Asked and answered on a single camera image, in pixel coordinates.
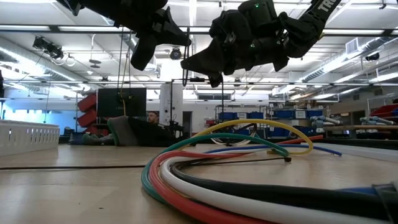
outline red cable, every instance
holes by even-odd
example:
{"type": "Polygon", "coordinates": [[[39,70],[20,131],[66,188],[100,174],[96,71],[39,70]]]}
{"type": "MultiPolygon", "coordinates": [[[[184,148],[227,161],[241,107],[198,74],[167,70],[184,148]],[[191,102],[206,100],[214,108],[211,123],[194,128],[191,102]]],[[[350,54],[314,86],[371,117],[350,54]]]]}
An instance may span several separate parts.
{"type": "MultiPolygon", "coordinates": [[[[308,137],[308,138],[311,140],[318,140],[318,139],[323,139],[323,135],[312,136],[312,137],[308,137]]],[[[296,144],[296,143],[301,143],[301,142],[305,142],[304,139],[293,139],[293,140],[278,142],[277,144],[296,144]]]]}
{"type": "Polygon", "coordinates": [[[153,161],[150,170],[149,170],[149,178],[152,182],[152,185],[156,189],[157,193],[162,196],[164,200],[166,200],[169,204],[173,205],[176,209],[181,212],[196,218],[205,223],[214,223],[214,224],[243,224],[243,223],[253,223],[253,224],[270,224],[272,222],[267,222],[264,220],[258,220],[256,218],[245,217],[242,215],[237,215],[229,212],[223,212],[221,210],[215,210],[205,205],[201,205],[196,202],[192,202],[189,199],[175,193],[173,190],[170,190],[159,177],[158,167],[160,163],[170,157],[175,156],[183,156],[183,157],[195,157],[195,158],[231,158],[238,157],[244,154],[199,154],[192,152],[182,152],[182,151],[172,151],[167,152],[165,154],[161,154],[156,157],[153,161]]]}

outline black monitor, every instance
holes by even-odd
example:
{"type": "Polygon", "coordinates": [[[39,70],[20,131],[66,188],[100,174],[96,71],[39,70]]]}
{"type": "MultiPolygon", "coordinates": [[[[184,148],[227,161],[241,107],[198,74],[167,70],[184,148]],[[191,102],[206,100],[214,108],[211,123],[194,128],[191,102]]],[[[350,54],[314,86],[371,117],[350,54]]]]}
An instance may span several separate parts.
{"type": "Polygon", "coordinates": [[[123,89],[104,88],[98,90],[97,116],[118,117],[124,115],[123,102],[126,104],[126,115],[140,117],[147,113],[147,89],[128,88],[123,89]]]}

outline white pillar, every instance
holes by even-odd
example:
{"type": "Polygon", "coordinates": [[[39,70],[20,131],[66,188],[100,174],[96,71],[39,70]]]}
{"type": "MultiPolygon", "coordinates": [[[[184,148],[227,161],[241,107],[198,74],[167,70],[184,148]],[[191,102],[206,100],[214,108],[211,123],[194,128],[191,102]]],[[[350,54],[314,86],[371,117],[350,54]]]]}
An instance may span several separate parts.
{"type": "Polygon", "coordinates": [[[183,101],[183,86],[181,84],[173,84],[173,109],[172,117],[170,117],[170,84],[163,84],[160,87],[160,110],[159,123],[169,125],[170,119],[182,124],[182,101],[183,101]]]}

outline yellow cable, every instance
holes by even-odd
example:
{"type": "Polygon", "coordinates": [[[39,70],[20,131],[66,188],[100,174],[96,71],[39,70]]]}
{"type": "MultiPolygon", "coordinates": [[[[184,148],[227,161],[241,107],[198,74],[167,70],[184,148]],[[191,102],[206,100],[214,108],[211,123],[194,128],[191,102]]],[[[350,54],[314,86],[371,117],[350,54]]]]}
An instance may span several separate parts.
{"type": "Polygon", "coordinates": [[[214,125],[214,126],[208,128],[208,129],[196,134],[194,137],[202,136],[202,135],[208,134],[208,133],[213,132],[213,131],[215,131],[217,129],[224,128],[224,127],[227,127],[227,126],[231,126],[231,125],[235,125],[235,124],[246,124],[246,123],[247,124],[249,124],[249,123],[268,124],[268,125],[271,125],[271,126],[274,126],[274,127],[287,129],[287,130],[295,133],[296,135],[300,136],[308,144],[308,149],[305,150],[305,151],[302,151],[302,152],[289,152],[292,155],[307,154],[307,153],[310,153],[312,151],[312,149],[313,149],[313,143],[312,143],[311,139],[309,139],[303,132],[301,132],[298,129],[295,129],[295,128],[287,125],[287,124],[280,123],[280,122],[277,122],[277,121],[270,121],[270,120],[266,120],[266,119],[239,119],[239,120],[234,120],[234,121],[227,121],[227,122],[224,122],[224,123],[221,123],[221,124],[214,125]]]}

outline air vent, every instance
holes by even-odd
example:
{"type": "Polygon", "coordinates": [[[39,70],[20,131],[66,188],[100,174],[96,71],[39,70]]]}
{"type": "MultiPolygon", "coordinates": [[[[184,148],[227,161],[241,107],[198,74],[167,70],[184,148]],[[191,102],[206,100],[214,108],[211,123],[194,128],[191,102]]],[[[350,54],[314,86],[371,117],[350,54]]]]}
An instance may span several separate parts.
{"type": "Polygon", "coordinates": [[[358,38],[353,39],[352,41],[346,44],[346,53],[352,54],[359,51],[359,41],[358,38]]]}
{"type": "Polygon", "coordinates": [[[375,90],[375,91],[374,91],[374,95],[375,95],[375,96],[383,95],[383,89],[380,88],[380,89],[375,90]]]}
{"type": "MultiPolygon", "coordinates": [[[[222,94],[198,94],[198,100],[222,100],[222,94]]],[[[231,100],[231,94],[224,94],[224,100],[231,100]]]]}
{"type": "Polygon", "coordinates": [[[359,94],[353,95],[353,99],[354,99],[354,100],[359,100],[359,94]]]}

